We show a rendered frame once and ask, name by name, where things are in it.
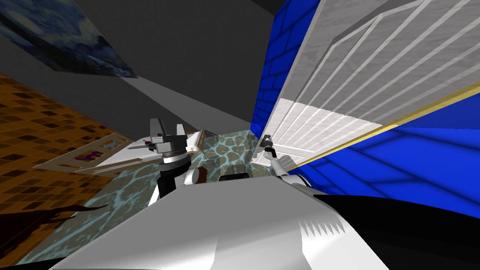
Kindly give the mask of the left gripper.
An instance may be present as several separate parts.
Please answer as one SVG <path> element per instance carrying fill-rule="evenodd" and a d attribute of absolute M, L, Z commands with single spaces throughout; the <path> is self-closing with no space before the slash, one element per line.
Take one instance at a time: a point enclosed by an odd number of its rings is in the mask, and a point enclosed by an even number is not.
<path fill-rule="evenodd" d="M 145 145 L 157 154 L 183 151 L 186 152 L 187 136 L 182 124 L 176 125 L 176 135 L 166 135 L 166 129 L 159 118 L 150 119 L 150 138 Z"/>

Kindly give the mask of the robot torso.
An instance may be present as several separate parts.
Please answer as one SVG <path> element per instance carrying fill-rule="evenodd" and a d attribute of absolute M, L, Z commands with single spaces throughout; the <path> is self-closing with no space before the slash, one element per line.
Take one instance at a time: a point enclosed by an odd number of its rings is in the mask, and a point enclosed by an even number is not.
<path fill-rule="evenodd" d="M 389 270 L 332 207 L 275 177 L 182 186 L 49 270 Z"/>

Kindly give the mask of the grey panelled door leaf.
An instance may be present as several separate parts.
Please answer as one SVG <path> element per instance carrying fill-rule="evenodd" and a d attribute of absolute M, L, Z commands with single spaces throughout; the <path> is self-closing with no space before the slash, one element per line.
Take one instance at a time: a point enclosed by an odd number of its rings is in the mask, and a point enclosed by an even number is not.
<path fill-rule="evenodd" d="M 288 169 L 480 93 L 480 0 L 289 0 L 251 131 Z"/>

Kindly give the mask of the blue swirling wall painting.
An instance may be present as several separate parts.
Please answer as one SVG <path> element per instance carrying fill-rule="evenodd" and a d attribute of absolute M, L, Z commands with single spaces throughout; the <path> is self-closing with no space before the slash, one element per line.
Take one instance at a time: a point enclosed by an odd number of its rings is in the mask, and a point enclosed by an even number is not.
<path fill-rule="evenodd" d="M 73 0 L 0 0 L 0 34 L 57 72 L 136 77 Z"/>

